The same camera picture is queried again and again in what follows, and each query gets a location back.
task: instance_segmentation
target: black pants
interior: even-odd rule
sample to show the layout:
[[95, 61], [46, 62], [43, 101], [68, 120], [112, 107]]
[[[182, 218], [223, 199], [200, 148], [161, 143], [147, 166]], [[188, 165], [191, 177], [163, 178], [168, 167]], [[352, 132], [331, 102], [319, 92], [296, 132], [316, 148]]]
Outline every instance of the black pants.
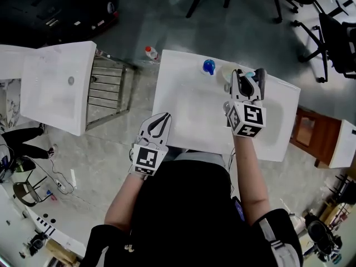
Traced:
[[46, 150], [32, 145], [23, 144], [23, 142], [32, 140], [42, 134], [43, 130], [41, 128], [34, 127], [5, 132], [1, 136], [5, 139], [7, 146], [10, 147], [10, 154], [14, 159], [20, 156], [47, 159], [48, 152]]

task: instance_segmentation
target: black shirt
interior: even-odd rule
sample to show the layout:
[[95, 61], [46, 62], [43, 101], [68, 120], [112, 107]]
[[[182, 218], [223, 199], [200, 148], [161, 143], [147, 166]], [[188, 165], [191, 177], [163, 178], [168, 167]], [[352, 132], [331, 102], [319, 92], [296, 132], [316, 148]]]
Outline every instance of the black shirt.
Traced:
[[220, 266], [276, 266], [260, 228], [264, 218], [276, 239], [294, 248], [302, 265], [299, 240], [285, 210], [271, 211], [251, 227], [231, 200], [223, 167], [193, 160], [163, 162], [140, 190], [131, 234], [109, 225], [94, 227], [81, 267], [96, 267], [103, 250], [105, 267], [215, 261]]

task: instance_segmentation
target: metal rack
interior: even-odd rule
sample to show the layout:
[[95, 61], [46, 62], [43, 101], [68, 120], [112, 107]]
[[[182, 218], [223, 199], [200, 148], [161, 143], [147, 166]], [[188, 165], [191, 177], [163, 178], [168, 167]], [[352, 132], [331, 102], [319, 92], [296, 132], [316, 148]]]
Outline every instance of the metal rack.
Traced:
[[[87, 101], [86, 130], [109, 122], [129, 111], [136, 66], [95, 50]], [[90, 109], [104, 116], [88, 121]]]

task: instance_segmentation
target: plastic bottle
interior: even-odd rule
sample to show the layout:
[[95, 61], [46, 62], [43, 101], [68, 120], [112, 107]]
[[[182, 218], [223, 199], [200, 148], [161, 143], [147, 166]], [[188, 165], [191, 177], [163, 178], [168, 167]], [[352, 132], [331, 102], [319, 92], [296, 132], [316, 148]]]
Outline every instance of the plastic bottle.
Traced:
[[148, 56], [152, 60], [158, 60], [160, 55], [153, 47], [146, 47], [146, 56]]

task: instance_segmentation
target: power strip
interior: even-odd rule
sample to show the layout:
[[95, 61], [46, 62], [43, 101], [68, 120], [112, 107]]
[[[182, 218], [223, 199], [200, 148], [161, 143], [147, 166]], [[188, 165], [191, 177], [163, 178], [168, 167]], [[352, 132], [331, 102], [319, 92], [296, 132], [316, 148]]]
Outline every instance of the power strip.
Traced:
[[59, 180], [55, 179], [55, 183], [57, 184], [58, 188], [60, 188], [62, 191], [66, 191], [66, 187], [64, 187]]

